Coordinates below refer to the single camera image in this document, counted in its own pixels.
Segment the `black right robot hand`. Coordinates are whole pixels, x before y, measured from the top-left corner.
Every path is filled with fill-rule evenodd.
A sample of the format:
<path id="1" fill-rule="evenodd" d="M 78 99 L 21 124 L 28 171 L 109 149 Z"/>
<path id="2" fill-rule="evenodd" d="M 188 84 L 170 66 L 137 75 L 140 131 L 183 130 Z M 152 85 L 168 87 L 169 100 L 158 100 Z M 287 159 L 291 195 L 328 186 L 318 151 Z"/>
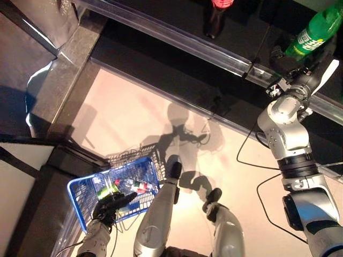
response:
<path id="1" fill-rule="evenodd" d="M 307 56 L 291 57 L 275 46 L 270 55 L 270 64 L 280 78 L 269 84 L 266 93 L 270 97 L 282 94 L 306 100 L 314 95 L 331 78 L 339 66 L 335 59 L 336 44 L 326 43 Z"/>

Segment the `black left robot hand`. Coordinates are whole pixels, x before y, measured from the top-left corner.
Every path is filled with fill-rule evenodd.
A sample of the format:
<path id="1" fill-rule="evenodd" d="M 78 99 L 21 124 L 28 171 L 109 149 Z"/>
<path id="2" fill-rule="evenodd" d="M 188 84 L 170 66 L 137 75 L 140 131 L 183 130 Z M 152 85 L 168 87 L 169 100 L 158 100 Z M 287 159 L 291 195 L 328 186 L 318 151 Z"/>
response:
<path id="1" fill-rule="evenodd" d="M 120 192 L 106 195 L 96 204 L 92 219 L 99 220 L 102 224 L 111 228 L 116 220 L 116 211 L 128 205 L 137 195 L 136 192 L 128 195 Z"/>

